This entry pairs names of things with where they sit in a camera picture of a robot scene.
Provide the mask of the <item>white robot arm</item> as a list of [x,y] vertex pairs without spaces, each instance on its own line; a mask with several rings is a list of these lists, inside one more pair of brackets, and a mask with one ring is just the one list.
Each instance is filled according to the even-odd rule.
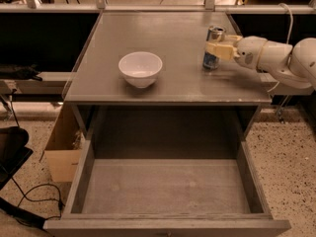
[[266,71],[286,86],[316,89],[315,38],[291,45],[259,37],[226,36],[209,40],[205,51],[245,68]]

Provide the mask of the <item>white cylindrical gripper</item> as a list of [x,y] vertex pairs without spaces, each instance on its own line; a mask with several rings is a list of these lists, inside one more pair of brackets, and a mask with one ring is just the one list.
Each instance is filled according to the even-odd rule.
[[249,69],[256,69],[260,52],[268,41],[259,37],[227,35],[230,43],[208,42],[205,51],[223,60],[234,59],[237,64]]

